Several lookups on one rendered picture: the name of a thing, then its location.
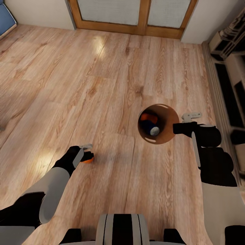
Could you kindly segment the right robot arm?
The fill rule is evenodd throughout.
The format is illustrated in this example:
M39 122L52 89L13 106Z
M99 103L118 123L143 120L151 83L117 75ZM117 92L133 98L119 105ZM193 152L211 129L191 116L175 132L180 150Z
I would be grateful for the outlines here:
M240 195L231 156L224 152L220 131L214 125L198 125L201 112L184 113L173 124L174 134L192 138L201 170L204 225L213 245L245 245L245 205Z

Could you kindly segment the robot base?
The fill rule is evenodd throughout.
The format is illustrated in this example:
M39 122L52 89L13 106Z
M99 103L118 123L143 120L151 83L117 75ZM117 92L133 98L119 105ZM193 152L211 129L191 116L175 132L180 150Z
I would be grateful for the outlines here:
M81 229L71 228L59 245L95 245L96 240L82 242ZM163 242L149 240L150 245L186 245L176 229L164 229Z

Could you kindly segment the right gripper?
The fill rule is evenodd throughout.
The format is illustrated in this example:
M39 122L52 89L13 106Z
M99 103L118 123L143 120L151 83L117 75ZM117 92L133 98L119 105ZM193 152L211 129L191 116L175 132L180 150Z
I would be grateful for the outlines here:
M187 136L186 129L191 125L196 125L196 121L192 121L191 123L177 123L173 124L173 133L174 134L184 134Z

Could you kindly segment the can of soda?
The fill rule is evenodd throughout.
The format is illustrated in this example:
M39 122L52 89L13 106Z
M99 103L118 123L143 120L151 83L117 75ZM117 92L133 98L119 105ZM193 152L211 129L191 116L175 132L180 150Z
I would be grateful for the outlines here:
M143 120L149 120L151 121L152 123L154 123L155 125L158 124L158 120L159 120L159 117L158 116L155 116L153 114L149 114L149 113L142 113L140 115L140 118L139 120L142 122Z
M151 136L156 136L159 133L158 126L149 120L144 120L141 124L141 127Z
M86 160L86 161L83 161L83 162L85 162L85 163L90 163L90 162L92 162L93 161L93 157L92 157L92 159L91 160Z

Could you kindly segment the trash can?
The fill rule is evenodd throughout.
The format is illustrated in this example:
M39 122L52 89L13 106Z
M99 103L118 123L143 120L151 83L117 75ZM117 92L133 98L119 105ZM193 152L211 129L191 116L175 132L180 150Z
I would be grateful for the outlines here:
M139 118L143 112L153 114L159 117L158 124L156 124L159 128L158 135L151 136L141 127L141 124L144 120L141 122ZM173 133L173 124L177 123L179 123L179 117L176 111L168 105L158 103L147 107L139 114L137 129L140 136L146 142L154 145L160 145L169 142L171 139L175 137L175 134ZM156 142L150 142L146 140L146 138L150 140L155 140Z

